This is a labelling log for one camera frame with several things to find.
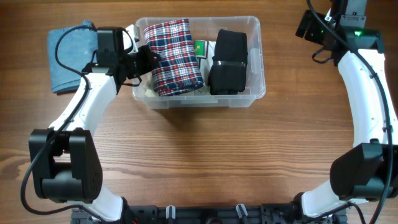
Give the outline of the cream garment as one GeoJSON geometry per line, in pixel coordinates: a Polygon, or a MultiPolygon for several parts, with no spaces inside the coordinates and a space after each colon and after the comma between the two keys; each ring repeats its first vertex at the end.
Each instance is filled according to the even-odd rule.
{"type": "Polygon", "coordinates": [[[147,89],[146,92],[145,92],[145,96],[146,97],[158,97],[159,94],[156,93],[154,90],[147,89]]]}

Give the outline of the red plaid shirt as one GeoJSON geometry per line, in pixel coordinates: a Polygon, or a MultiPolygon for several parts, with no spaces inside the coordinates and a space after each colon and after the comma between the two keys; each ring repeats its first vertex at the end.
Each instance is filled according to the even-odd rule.
{"type": "Polygon", "coordinates": [[[152,71],[154,92],[175,96],[204,87],[187,18],[146,27],[144,38],[150,50],[160,55],[152,71]]]}

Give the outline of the white printed t-shirt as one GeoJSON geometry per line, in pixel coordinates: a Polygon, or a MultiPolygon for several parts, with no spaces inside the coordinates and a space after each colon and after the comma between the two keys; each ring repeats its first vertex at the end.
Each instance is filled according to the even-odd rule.
{"type": "Polygon", "coordinates": [[[194,50],[198,61],[200,73],[202,75],[204,84],[198,90],[195,90],[196,95],[209,95],[210,87],[208,85],[208,77],[211,66],[213,65],[213,56],[215,55],[215,41],[195,40],[194,50]]]}

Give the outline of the blue denim garment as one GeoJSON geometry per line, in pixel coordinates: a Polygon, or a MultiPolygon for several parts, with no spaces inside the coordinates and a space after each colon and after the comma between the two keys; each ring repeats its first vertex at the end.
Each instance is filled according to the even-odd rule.
{"type": "MultiPolygon", "coordinates": [[[[80,85],[80,76],[61,67],[55,59],[55,46],[68,30],[68,27],[50,30],[47,36],[51,90],[56,94],[77,90],[80,85]]],[[[89,29],[74,30],[58,46],[58,59],[65,66],[80,72],[91,61],[93,52],[97,49],[96,32],[89,29]]]]}

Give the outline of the black garment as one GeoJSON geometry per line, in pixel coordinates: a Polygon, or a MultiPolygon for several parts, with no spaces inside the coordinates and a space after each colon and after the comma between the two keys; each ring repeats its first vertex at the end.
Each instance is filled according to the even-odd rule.
{"type": "Polygon", "coordinates": [[[237,95],[246,87],[247,35],[221,29],[215,44],[208,84],[211,95],[237,95]]]}

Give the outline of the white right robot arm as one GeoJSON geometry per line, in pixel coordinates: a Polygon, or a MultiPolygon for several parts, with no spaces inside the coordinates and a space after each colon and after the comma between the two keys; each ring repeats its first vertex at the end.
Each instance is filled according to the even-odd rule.
{"type": "Polygon", "coordinates": [[[323,220],[346,208],[376,202],[375,223],[397,196],[397,116],[385,74],[385,47],[378,30],[366,29],[365,1],[333,1],[327,14],[310,6],[296,35],[329,51],[348,94],[353,148],[331,165],[329,178],[295,197],[298,220],[323,220]]]}

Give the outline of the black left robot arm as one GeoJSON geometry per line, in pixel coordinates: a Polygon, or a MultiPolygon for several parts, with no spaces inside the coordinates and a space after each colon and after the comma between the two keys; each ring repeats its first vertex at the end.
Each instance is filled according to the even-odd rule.
{"type": "Polygon", "coordinates": [[[99,223],[137,223],[125,198],[103,185],[103,170],[93,135],[108,105],[123,85],[132,85],[157,66],[160,56],[138,46],[140,30],[131,25],[96,29],[98,47],[78,75],[77,92],[63,113],[29,138],[30,166],[36,195],[78,209],[99,223]]]}

